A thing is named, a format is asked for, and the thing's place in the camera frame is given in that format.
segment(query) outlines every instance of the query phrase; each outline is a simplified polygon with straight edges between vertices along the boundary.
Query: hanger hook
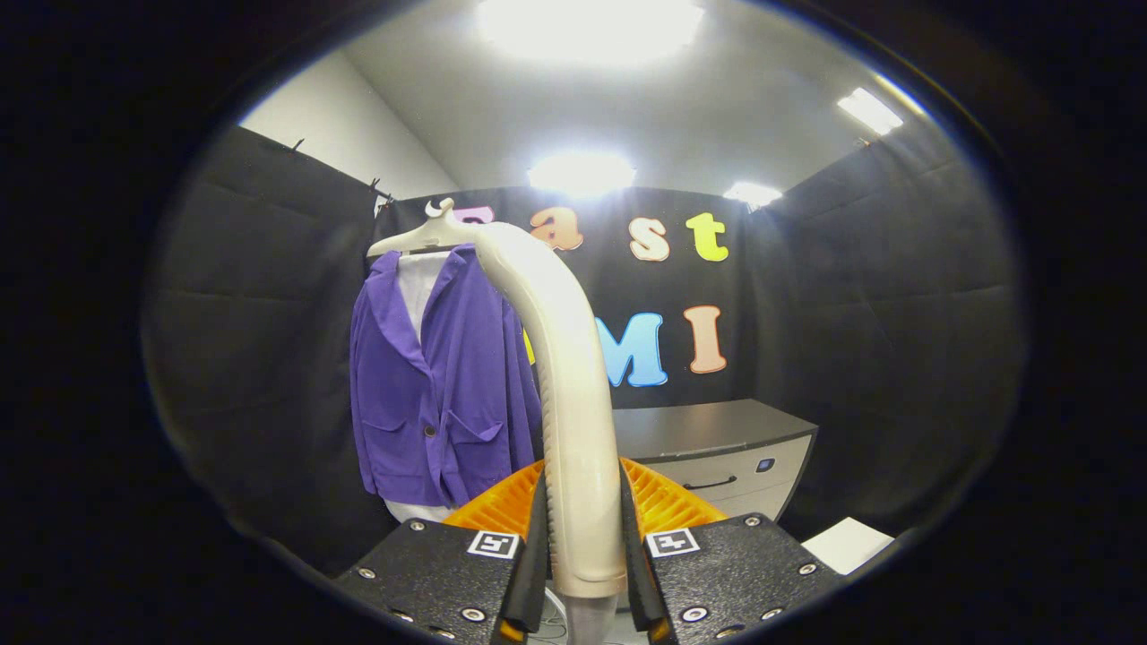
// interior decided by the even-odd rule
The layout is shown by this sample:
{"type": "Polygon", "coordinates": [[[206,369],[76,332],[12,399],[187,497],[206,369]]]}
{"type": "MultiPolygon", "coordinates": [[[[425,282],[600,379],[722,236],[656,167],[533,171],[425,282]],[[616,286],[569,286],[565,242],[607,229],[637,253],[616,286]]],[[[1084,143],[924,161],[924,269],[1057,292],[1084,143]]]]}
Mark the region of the hanger hook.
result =
{"type": "Polygon", "coordinates": [[[452,200],[451,197],[446,197],[443,201],[438,202],[438,208],[434,208],[432,202],[427,202],[427,209],[426,209],[427,217],[442,217],[444,212],[450,211],[453,208],[454,208],[454,200],[452,200]]]}

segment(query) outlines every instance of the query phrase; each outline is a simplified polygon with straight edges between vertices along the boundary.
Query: clothes hanger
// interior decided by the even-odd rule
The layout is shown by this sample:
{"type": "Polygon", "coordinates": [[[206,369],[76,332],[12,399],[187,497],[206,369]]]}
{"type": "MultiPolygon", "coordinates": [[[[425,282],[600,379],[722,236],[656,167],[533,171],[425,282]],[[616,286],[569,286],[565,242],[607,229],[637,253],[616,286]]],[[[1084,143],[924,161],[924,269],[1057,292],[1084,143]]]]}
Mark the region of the clothes hanger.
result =
{"type": "Polygon", "coordinates": [[[454,200],[446,197],[434,208],[427,202],[427,223],[414,231],[380,240],[366,251],[367,258],[376,258],[389,251],[423,254],[448,251],[459,244],[478,240],[478,228],[484,225],[463,224],[454,217],[454,200]]]}

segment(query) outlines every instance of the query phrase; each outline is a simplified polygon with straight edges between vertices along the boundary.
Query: colorful foam letter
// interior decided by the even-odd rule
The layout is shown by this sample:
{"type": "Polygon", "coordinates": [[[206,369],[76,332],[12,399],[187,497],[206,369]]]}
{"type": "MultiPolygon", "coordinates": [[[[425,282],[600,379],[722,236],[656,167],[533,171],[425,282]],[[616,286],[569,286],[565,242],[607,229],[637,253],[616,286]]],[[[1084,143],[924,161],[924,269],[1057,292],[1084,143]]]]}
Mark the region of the colorful foam letter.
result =
{"type": "Polygon", "coordinates": [[[657,328],[662,322],[660,313],[633,314],[625,325],[622,342],[614,340],[601,318],[596,320],[601,351],[606,355],[606,372],[615,388],[622,384],[630,363],[633,371],[630,372],[629,383],[635,388],[660,386],[669,380],[669,374],[661,368],[661,350],[657,347],[657,328]]]}
{"type": "Polygon", "coordinates": [[[549,244],[552,249],[574,250],[582,246],[585,238],[577,230],[577,213],[565,207],[551,207],[539,210],[530,218],[530,226],[536,228],[531,235],[549,244]]]}
{"type": "Polygon", "coordinates": [[[717,317],[720,309],[703,304],[685,310],[685,319],[693,325],[693,363],[689,371],[696,374],[720,372],[728,365],[720,355],[720,343],[717,340],[717,317]]]}
{"type": "Polygon", "coordinates": [[[713,222],[713,213],[702,212],[686,219],[685,225],[693,228],[693,242],[697,248],[697,255],[709,262],[720,262],[728,257],[728,249],[717,244],[717,233],[724,233],[725,225],[713,222]]]}
{"type": "Polygon", "coordinates": [[[530,365],[533,365],[533,345],[530,344],[530,336],[525,333],[525,329],[522,329],[522,341],[525,342],[525,357],[530,359],[530,365]]]}
{"type": "Polygon", "coordinates": [[[646,217],[634,217],[630,222],[630,250],[638,259],[647,262],[661,262],[669,257],[669,242],[662,235],[665,234],[665,225],[660,219],[646,217]]]}
{"type": "Polygon", "coordinates": [[[490,207],[457,208],[454,219],[462,224],[490,224],[494,220],[494,209],[490,207]]]}

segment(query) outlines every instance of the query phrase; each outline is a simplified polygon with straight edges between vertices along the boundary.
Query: gray cabinet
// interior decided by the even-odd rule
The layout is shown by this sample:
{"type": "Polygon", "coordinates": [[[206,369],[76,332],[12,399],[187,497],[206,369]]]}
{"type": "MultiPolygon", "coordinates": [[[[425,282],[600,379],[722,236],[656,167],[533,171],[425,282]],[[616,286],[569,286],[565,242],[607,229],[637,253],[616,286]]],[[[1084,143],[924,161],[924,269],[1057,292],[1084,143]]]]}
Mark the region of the gray cabinet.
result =
{"type": "Polygon", "coordinates": [[[617,450],[727,515],[775,520],[812,452],[817,426],[754,399],[614,411],[617,450]]]}

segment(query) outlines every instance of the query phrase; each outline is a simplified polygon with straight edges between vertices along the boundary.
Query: letter m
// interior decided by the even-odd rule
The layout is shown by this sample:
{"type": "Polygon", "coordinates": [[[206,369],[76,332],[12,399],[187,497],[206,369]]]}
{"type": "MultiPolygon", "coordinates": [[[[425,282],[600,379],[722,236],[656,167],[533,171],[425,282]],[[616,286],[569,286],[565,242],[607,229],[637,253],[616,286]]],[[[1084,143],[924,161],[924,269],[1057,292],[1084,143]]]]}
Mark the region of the letter m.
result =
{"type": "Polygon", "coordinates": [[[629,383],[635,388],[660,386],[669,381],[669,374],[661,368],[661,350],[657,345],[657,329],[662,322],[660,313],[634,314],[625,326],[621,342],[614,340],[601,318],[596,320],[601,351],[606,356],[606,372],[615,388],[622,384],[622,376],[630,364],[633,365],[633,371],[629,383]]]}

